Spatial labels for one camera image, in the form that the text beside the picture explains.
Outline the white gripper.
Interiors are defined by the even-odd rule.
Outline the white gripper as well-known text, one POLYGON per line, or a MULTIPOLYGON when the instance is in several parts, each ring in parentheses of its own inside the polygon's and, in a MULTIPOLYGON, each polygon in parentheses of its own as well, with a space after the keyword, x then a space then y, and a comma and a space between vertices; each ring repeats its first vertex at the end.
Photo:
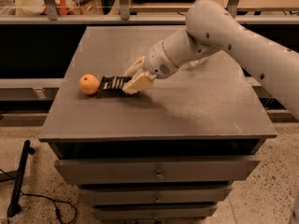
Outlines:
POLYGON ((178 68, 171 63, 164 51, 164 42, 159 41, 149 49, 146 60, 141 56, 125 71, 124 75, 132 79, 122 90, 127 94, 135 94, 150 88, 155 78, 166 79, 177 71, 178 68))

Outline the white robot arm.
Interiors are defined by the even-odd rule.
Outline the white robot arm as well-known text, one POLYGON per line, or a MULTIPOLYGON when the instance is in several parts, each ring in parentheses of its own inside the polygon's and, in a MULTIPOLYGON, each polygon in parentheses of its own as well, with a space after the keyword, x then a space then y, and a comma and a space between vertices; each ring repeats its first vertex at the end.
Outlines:
POLYGON ((218 3, 202 0, 190 7, 185 27, 152 46, 124 73, 122 90, 135 94, 156 79, 174 75, 185 63, 224 51, 299 119, 299 53, 239 24, 218 3))

